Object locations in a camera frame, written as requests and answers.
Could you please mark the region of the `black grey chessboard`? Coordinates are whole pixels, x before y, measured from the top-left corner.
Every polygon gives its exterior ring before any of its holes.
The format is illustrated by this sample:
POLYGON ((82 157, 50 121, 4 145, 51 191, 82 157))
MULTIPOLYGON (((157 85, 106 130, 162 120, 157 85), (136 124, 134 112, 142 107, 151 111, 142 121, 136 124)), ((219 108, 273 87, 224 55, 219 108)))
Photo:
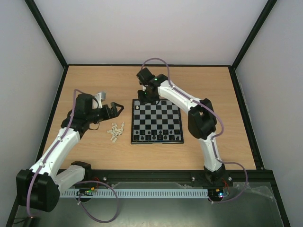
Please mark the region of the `black grey chessboard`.
POLYGON ((138 99, 132 101, 131 144, 183 144, 183 129, 180 108, 167 99, 161 99, 157 104, 141 104, 138 99), (152 130, 157 130, 156 140, 152 140, 152 130), (168 139, 157 140, 159 130, 168 139), (175 140, 174 130, 180 130, 180 139, 175 140), (135 131, 139 131, 139 140, 134 140, 135 131))

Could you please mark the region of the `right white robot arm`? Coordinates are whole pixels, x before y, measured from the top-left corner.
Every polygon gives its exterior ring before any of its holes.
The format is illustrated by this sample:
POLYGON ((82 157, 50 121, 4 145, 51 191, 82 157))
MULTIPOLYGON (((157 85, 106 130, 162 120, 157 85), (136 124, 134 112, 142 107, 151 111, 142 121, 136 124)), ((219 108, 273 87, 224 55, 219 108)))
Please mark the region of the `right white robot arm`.
POLYGON ((154 76, 149 69, 142 67, 137 73, 139 83, 138 98, 142 104, 155 104, 161 97, 171 101, 187 114, 187 128, 198 139, 204 155, 205 179, 210 185, 217 185, 223 180, 225 165, 217 151, 216 124, 209 99, 200 100, 176 86, 169 77, 160 74, 154 76))

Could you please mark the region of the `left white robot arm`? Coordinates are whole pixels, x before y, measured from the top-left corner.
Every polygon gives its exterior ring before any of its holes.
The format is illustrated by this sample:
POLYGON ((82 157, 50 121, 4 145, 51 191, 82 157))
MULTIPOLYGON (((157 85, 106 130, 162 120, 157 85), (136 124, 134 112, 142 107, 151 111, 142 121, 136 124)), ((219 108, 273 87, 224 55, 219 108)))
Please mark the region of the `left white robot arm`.
POLYGON ((82 139, 91 124, 116 118, 124 106, 111 102, 104 105, 105 93, 96 95, 73 93, 73 106, 48 150, 29 169, 20 170, 16 176, 17 201, 27 210, 50 212, 58 203, 60 194, 75 185, 91 180, 91 165, 73 162, 59 173, 59 168, 73 147, 82 139))

